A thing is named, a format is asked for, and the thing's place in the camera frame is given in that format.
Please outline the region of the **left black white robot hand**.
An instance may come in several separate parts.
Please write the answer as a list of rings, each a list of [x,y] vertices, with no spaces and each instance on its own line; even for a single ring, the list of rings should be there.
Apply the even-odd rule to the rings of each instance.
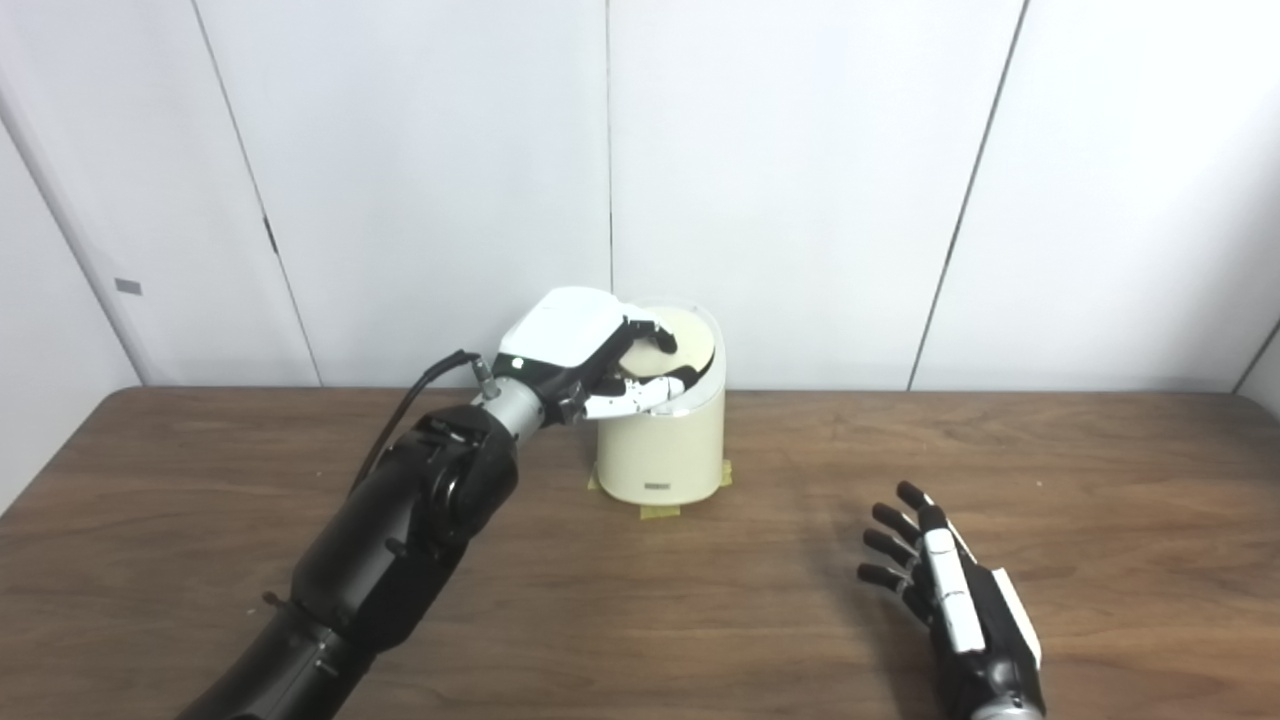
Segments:
[[[538,427],[650,413],[710,370],[716,336],[691,311],[640,307],[603,290],[548,292],[500,340],[494,416]]]

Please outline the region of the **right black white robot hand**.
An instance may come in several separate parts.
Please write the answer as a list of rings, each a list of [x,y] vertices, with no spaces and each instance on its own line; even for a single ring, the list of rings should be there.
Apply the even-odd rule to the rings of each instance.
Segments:
[[[899,500],[877,502],[863,543],[891,565],[864,562],[860,582],[895,594],[927,629],[936,694],[946,719],[1046,719],[1041,639],[1004,568],[979,562],[947,512],[901,480]]]

